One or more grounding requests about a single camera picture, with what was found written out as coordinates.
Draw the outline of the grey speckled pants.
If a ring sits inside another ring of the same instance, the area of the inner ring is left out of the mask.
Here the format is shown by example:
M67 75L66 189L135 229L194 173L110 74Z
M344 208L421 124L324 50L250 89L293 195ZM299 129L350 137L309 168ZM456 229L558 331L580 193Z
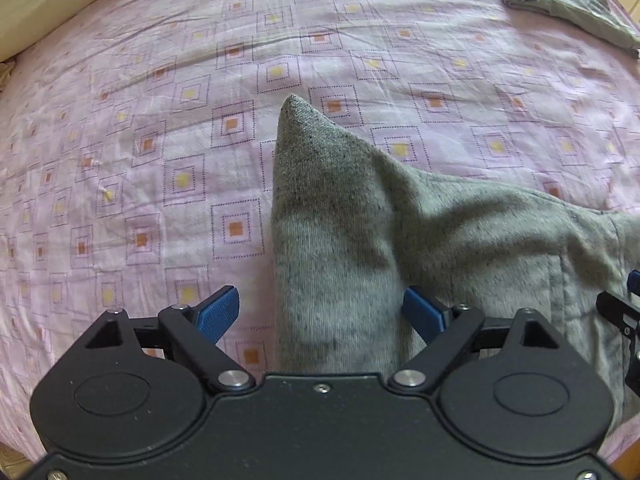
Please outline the grey speckled pants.
M405 290L508 318L540 311L638 414L629 353L596 311L639 264L639 220L513 185L430 174L330 122L298 96L281 108L271 236L277 362L287 372L390 374L419 347Z

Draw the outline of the pink patterned bed sheet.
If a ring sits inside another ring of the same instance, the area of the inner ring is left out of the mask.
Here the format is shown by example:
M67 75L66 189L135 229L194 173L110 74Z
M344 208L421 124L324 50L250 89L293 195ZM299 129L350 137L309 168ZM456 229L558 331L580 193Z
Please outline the pink patterned bed sheet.
M225 284L222 348L273 366L270 209L297 94L406 164L594 209L639 208L639 65L501 0L99 0L1 96L1 439L107 309Z

